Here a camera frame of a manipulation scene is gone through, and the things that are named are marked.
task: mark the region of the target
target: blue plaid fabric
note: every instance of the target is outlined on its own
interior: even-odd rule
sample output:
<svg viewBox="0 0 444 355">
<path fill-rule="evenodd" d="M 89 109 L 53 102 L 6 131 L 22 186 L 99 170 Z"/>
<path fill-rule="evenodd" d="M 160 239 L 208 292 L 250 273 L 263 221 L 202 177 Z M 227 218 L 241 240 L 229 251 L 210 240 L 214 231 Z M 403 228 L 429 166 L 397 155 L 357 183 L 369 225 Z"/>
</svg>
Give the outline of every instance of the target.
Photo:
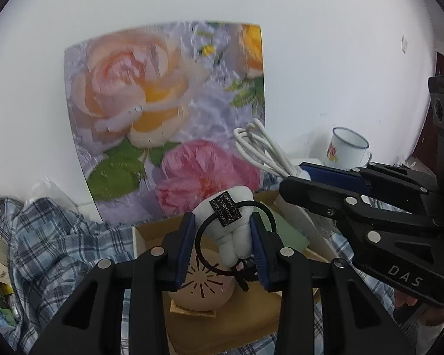
<svg viewBox="0 0 444 355">
<path fill-rule="evenodd" d="M 8 266 L 21 316 L 16 329 L 5 336 L 14 349 L 24 353 L 29 352 L 46 324 L 100 259 L 109 257 L 116 263 L 133 259 L 131 226 L 89 222 L 47 198 L 27 208 L 7 200 L 0 216 L 0 237 L 10 246 Z M 343 236 L 332 234 L 330 243 L 351 263 L 352 248 Z M 393 289 L 357 272 L 392 314 Z M 123 306 L 122 354 L 128 353 L 129 297 L 128 292 Z M 318 355 L 323 354 L 320 302 L 314 308 L 314 319 Z M 271 355 L 275 343 L 276 334 L 271 334 L 225 354 Z"/>
</svg>

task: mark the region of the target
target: triangular cutout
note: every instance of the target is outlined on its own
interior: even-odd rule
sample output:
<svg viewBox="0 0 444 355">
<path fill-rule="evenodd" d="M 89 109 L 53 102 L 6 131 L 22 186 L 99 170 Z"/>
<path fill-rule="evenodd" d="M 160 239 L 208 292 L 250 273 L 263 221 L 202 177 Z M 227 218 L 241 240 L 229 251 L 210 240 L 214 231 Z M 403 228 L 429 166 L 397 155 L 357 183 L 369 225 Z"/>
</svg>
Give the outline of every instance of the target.
<svg viewBox="0 0 444 355">
<path fill-rule="evenodd" d="M 63 323 L 66 326 L 81 328 L 82 330 L 86 330 L 89 327 L 90 315 L 92 314 L 97 287 L 97 282 L 89 284 L 81 297 L 64 317 Z"/>
<path fill-rule="evenodd" d="M 410 243 L 406 241 L 397 241 L 395 246 L 403 251 L 409 252 L 424 261 L 434 264 L 434 257 L 432 256 L 431 246 L 422 243 Z"/>
<path fill-rule="evenodd" d="M 378 326 L 381 322 L 380 317 L 360 289 L 358 289 L 357 285 L 354 282 L 349 282 L 347 290 L 350 303 L 352 304 L 355 326 L 360 330 Z"/>
</svg>

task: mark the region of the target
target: white plush toy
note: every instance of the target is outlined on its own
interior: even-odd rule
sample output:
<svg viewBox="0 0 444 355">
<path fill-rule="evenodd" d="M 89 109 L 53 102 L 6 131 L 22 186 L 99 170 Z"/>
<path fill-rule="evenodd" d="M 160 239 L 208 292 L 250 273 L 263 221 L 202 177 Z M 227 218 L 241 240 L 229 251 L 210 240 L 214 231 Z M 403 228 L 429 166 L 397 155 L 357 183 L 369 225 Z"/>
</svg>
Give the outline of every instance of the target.
<svg viewBox="0 0 444 355">
<path fill-rule="evenodd" d="M 209 201 L 215 199 L 223 192 L 225 191 L 216 193 L 195 207 L 193 214 L 195 215 L 197 229 L 214 213 L 214 209 Z M 253 194 L 250 188 L 242 185 L 232 187 L 228 189 L 227 192 L 235 203 L 244 200 L 253 200 Z M 219 246 L 221 262 L 228 267 L 236 265 L 239 259 L 246 259 L 252 255 L 250 216 L 253 212 L 253 207 L 241 207 L 239 208 L 239 212 L 242 215 L 240 219 L 235 220 L 225 227 L 222 226 L 219 219 L 216 219 L 207 226 L 204 232 L 204 234 L 212 237 Z"/>
</svg>

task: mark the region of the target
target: round beige speaker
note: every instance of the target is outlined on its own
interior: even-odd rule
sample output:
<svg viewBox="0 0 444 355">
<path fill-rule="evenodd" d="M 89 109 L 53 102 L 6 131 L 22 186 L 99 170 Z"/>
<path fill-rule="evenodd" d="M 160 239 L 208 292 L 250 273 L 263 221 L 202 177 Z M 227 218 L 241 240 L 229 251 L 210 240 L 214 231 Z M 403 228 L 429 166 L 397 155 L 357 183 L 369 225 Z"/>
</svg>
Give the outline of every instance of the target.
<svg viewBox="0 0 444 355">
<path fill-rule="evenodd" d="M 218 253 L 202 249 L 202 254 L 214 267 L 225 271 L 229 270 L 220 263 Z M 218 275 L 207 269 L 193 250 L 186 281 L 178 292 L 168 294 L 179 307 L 192 311 L 210 311 L 223 306 L 232 296 L 234 287 L 235 278 L 233 276 Z"/>
</svg>

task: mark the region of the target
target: coiled white cord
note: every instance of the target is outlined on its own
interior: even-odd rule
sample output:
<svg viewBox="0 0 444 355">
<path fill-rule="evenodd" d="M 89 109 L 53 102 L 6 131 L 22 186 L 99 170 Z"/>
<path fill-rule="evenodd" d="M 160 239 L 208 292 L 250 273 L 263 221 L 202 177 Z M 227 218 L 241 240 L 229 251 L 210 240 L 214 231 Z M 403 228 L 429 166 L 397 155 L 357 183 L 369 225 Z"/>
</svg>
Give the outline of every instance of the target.
<svg viewBox="0 0 444 355">
<path fill-rule="evenodd" d="M 253 119 L 245 129 L 234 129 L 233 134 L 240 155 L 252 165 L 282 178 L 297 176 L 310 180 L 306 171 L 290 162 L 282 148 L 268 135 L 259 119 Z"/>
</svg>

